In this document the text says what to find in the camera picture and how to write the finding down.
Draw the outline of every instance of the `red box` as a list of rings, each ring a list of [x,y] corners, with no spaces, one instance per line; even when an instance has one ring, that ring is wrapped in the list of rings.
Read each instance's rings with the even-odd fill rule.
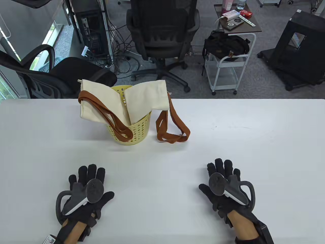
[[[246,19],[249,19],[250,17],[252,17],[253,13],[243,9],[242,11],[240,11],[240,14]]]

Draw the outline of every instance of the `forearm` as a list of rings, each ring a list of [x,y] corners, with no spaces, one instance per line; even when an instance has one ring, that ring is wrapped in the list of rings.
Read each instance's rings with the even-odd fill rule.
[[[235,210],[228,214],[228,218],[231,221],[239,240],[253,240],[259,237],[254,224]]]
[[[68,223],[68,220],[66,220],[62,227],[64,227]],[[78,242],[79,237],[82,235],[83,231],[87,227],[87,224],[78,222],[74,228],[72,229],[71,233],[68,235],[67,239],[64,241],[64,244],[76,244]]]

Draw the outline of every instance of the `black office chair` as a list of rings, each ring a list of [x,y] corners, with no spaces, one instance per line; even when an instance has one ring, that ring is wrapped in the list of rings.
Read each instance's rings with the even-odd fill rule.
[[[29,70],[35,57],[42,51],[48,51],[49,73]],[[0,65],[16,71],[29,98],[77,98],[80,93],[78,79],[86,79],[107,86],[114,86],[116,75],[109,69],[103,69],[79,58],[66,58],[54,66],[54,49],[50,45],[41,45],[31,51],[20,62],[0,51]]]
[[[48,2],[51,0],[12,0],[12,1],[23,4],[31,8],[40,8],[43,7],[45,4],[48,4]]]
[[[126,14],[126,25],[131,32],[136,50],[144,60],[151,60],[157,68],[132,72],[131,80],[138,75],[158,75],[181,83],[184,91],[191,89],[188,83],[169,71],[177,66],[186,69],[184,57],[191,41],[200,27],[197,0],[131,0],[131,9]],[[165,59],[178,58],[166,66]]]

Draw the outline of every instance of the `caster wheel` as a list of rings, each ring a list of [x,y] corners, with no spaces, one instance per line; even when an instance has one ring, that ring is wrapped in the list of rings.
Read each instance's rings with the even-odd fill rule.
[[[182,69],[183,70],[185,70],[185,69],[187,69],[189,66],[186,64],[186,63],[184,63],[183,65],[182,65]]]
[[[291,86],[285,86],[285,89],[286,89],[287,91],[292,91],[292,90],[293,90],[293,87],[291,87]]]
[[[185,93],[190,92],[190,90],[191,90],[191,88],[189,88],[189,87],[184,87],[184,92],[185,92]]]

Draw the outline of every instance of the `chair base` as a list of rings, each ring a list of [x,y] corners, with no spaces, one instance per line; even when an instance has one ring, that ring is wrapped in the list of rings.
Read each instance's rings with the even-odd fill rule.
[[[156,59],[156,58],[151,58],[154,64],[156,64],[157,68],[155,69],[147,69],[147,70],[138,70],[138,71],[133,71],[131,75],[131,81],[136,81],[138,75],[157,75],[157,80],[161,80],[163,76],[166,76],[181,85],[184,86],[184,91],[186,93],[190,92],[191,88],[189,88],[189,84],[179,78],[178,76],[170,73],[169,71],[175,67],[181,66],[182,69],[187,69],[188,65],[184,62],[175,62],[170,65],[166,66],[166,60],[165,59]]]

